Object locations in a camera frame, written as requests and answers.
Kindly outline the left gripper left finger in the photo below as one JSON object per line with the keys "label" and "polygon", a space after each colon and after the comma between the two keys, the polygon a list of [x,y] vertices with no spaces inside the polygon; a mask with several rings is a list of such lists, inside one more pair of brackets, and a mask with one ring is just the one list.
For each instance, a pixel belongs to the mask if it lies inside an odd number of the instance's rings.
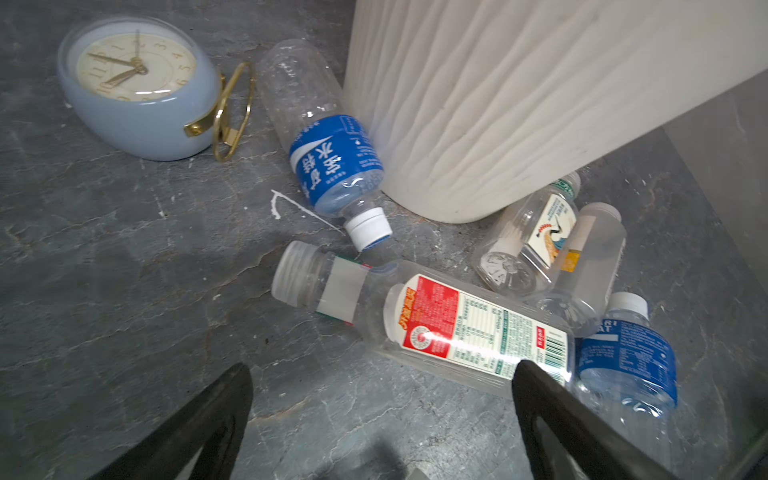
{"label": "left gripper left finger", "polygon": [[253,400],[250,370],[236,363],[149,436],[92,477],[175,479],[190,461],[191,479],[231,477]]}

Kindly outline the small blue label bottle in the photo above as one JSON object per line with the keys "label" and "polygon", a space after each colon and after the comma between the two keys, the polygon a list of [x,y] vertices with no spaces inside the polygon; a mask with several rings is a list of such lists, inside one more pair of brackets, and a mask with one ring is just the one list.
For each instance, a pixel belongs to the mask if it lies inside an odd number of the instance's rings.
{"label": "small blue label bottle", "polygon": [[670,343],[651,327],[647,301],[618,292],[609,296],[601,315],[582,300],[574,309],[577,397],[624,439],[671,468],[676,358]]}

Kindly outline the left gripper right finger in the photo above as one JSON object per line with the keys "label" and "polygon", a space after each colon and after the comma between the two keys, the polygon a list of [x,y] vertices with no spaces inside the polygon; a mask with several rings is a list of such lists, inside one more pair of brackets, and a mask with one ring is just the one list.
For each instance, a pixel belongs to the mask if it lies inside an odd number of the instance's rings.
{"label": "left gripper right finger", "polygon": [[536,479],[571,479],[571,457],[590,479],[673,479],[536,363],[523,360],[511,381],[525,451]]}

